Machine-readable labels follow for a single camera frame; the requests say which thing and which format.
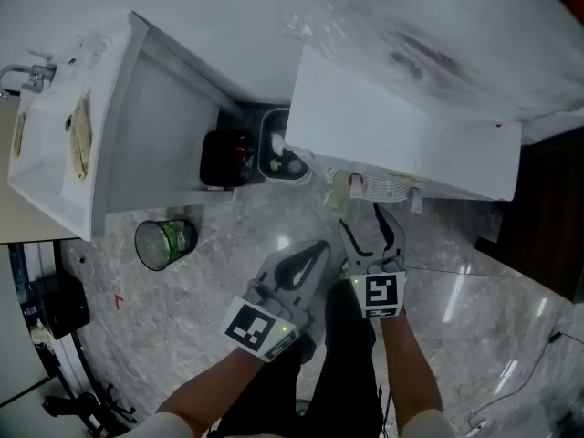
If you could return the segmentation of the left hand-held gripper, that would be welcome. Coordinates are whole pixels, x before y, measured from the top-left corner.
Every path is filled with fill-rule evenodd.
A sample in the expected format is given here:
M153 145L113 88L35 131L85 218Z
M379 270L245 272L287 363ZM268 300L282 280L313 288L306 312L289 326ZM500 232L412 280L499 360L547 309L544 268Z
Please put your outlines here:
M331 247L325 240L296 242L277 250L247 291L233 299L220 332L247 353L265 362L275 360L310 332L314 323L310 305L330 258Z

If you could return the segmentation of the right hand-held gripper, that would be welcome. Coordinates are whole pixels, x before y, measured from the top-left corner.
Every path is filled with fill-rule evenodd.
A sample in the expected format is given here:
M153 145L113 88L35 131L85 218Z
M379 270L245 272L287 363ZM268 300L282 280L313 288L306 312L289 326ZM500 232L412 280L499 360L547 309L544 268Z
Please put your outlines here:
M349 264L349 280L364 318L391 318L403 308L404 288L407 280L404 269L405 233L393 215L375 203L374 214L378 221L385 246L380 260L376 254L360 249L349 226L338 222L338 232Z

